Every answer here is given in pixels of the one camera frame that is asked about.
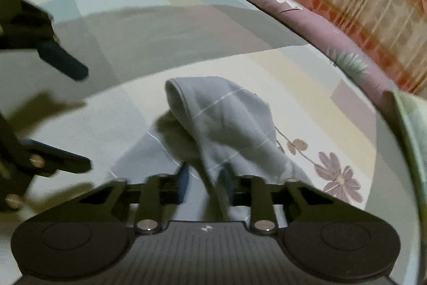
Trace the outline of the grey patterned pyjama trousers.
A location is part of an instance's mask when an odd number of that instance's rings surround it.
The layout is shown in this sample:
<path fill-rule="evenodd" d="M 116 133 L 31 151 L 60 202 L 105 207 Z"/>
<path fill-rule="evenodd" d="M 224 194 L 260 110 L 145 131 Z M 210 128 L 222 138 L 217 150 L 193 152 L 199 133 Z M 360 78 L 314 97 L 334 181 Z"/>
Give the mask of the grey patterned pyjama trousers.
<path fill-rule="evenodd" d="M 229 164 L 237 175 L 272 184 L 310 180 L 279 149 L 268 104 L 255 93 L 220 77 L 173 78 L 166 82 L 169 110 L 113 167 L 132 183 L 190 167 L 185 203 L 167 216 L 185 221 L 248 221 L 246 208 L 228 205 L 219 175 Z"/>

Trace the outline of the patchwork pastel bed sheet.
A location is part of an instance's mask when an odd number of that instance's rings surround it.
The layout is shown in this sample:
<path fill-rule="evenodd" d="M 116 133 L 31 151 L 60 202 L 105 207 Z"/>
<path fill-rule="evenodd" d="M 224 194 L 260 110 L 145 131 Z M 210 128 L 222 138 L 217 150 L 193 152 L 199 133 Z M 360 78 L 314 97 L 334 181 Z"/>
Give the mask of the patchwork pastel bed sheet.
<path fill-rule="evenodd" d="M 112 179 L 114 165 L 168 109 L 171 78 L 219 76 L 271 108 L 284 153 L 318 188 L 315 165 L 336 156 L 364 208 L 402 249 L 392 278 L 418 280 L 420 232 L 401 147 L 370 99 L 317 48 L 246 0 L 29 0 L 54 17 L 64 48 L 88 66 L 77 83 L 44 63 L 34 92 L 1 112 L 24 138 L 88 157 L 84 175 L 37 178 L 18 213 L 1 216 L 1 283 L 20 276 L 9 240 L 21 220 Z M 296 153 L 288 149 L 296 142 Z"/>

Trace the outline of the checked pastel pillow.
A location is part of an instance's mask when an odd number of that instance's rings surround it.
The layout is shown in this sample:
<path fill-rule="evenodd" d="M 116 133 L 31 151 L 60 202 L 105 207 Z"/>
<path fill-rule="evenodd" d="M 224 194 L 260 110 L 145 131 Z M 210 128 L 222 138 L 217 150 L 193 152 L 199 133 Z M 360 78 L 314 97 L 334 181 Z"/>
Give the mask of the checked pastel pillow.
<path fill-rule="evenodd" d="M 418 201 L 421 227 L 426 231 L 426 100 L 401 90 L 393 92 L 399 130 Z"/>

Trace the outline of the purple floral rolled quilt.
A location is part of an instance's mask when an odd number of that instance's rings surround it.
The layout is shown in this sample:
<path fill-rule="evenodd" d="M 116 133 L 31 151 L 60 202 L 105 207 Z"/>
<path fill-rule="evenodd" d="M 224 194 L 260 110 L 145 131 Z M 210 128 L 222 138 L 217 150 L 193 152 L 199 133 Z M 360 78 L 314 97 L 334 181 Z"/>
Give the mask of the purple floral rolled quilt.
<path fill-rule="evenodd" d="M 341 30 L 294 0 L 247 0 L 315 46 L 345 72 L 384 115 L 394 111 L 397 87 Z"/>

